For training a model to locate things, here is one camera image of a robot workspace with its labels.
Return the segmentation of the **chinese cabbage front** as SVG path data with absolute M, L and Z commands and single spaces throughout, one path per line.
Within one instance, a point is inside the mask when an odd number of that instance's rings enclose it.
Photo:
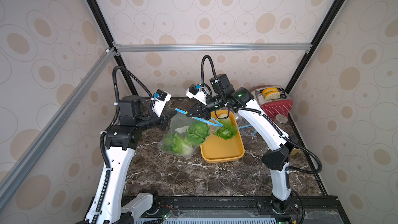
M 193 147 L 177 133 L 164 138 L 161 150 L 178 156 L 189 156 L 193 153 Z

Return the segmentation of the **chinese cabbage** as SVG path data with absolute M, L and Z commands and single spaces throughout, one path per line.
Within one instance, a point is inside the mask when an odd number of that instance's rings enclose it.
M 217 121 L 220 122 L 222 126 L 214 133 L 215 136 L 224 140 L 229 140 L 237 135 L 237 127 L 232 123 L 229 115 L 221 114 Z
M 199 146 L 210 136 L 210 127 L 207 123 L 195 121 L 186 130 L 185 141 L 188 145 Z
M 189 156 L 193 153 L 193 147 L 177 133 L 164 138 L 161 150 L 178 156 Z

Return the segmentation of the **clear zipper bag blue seal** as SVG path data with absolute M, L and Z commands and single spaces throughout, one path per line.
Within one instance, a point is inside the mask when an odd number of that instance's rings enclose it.
M 171 122 L 170 122 L 170 129 L 169 129 L 168 133 L 166 134 L 166 136 L 169 135 L 169 134 L 175 134 L 175 133 L 177 133 L 177 134 L 179 134 L 179 135 L 184 139 L 185 136 L 186 136 L 186 130 L 187 130 L 187 129 L 192 125 L 192 123 L 195 122 L 195 121 L 201 121 L 201 122 L 203 122 L 203 123 L 207 123 L 207 124 L 209 125 L 209 127 L 210 127 L 210 135 L 213 134 L 213 133 L 215 133 L 215 132 L 222 126 L 222 124 L 221 124 L 220 122 L 218 122 L 218 121 L 217 121 L 216 119 L 214 119 L 214 118 L 211 118 L 210 120 L 204 120 L 204 119 L 201 119 L 201 118 L 191 118 L 191 117 L 187 117 L 187 116 L 185 115 L 185 112 L 183 112 L 183 111 L 181 111 L 181 110 L 179 110 L 179 109 L 176 109 L 176 115 L 171 119 Z M 165 151 L 162 151 L 162 150 L 161 150 L 161 146 L 163 145 L 163 140 L 164 140 L 164 138 L 163 138 L 162 141 L 158 144 L 158 149 L 159 149 L 161 152 L 164 152 L 164 153 L 167 153 L 167 154 L 170 155 L 169 152 L 165 152 Z M 192 146 L 192 147 L 193 147 L 193 153 L 192 153 L 191 155 L 189 155 L 189 156 L 182 156 L 182 157 L 184 157 L 184 158 L 190 158 L 190 157 L 194 154 L 195 150 L 196 150 L 199 146 Z

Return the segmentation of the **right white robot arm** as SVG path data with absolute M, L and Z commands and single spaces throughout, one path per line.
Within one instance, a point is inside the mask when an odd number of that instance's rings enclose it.
M 222 95 L 223 93 L 220 93 L 207 98 L 201 89 L 193 85 L 186 91 L 186 96 L 196 99 L 198 103 L 188 110 L 186 115 L 207 120 L 211 119 L 212 112 L 227 107 L 246 119 L 269 147 L 263 161 L 271 173 L 272 195 L 280 201 L 287 201 L 291 195 L 286 172 L 289 165 L 288 157 L 292 150 L 292 146 L 286 144 L 289 135 L 270 119 L 247 89 L 241 87 L 225 98 Z

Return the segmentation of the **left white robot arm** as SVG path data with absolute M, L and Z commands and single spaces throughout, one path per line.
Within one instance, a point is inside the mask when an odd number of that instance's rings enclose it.
M 132 224 L 145 213 L 158 211 L 158 193 L 142 190 L 133 200 L 122 204 L 122 195 L 127 171 L 135 155 L 142 132 L 152 127 L 165 130 L 176 114 L 165 109 L 171 95 L 158 91 L 149 107 L 150 116 L 145 117 L 141 108 L 141 97 L 126 96 L 114 103 L 115 120 L 100 136 L 100 152 L 104 167 L 96 195 L 86 213 L 84 224 Z

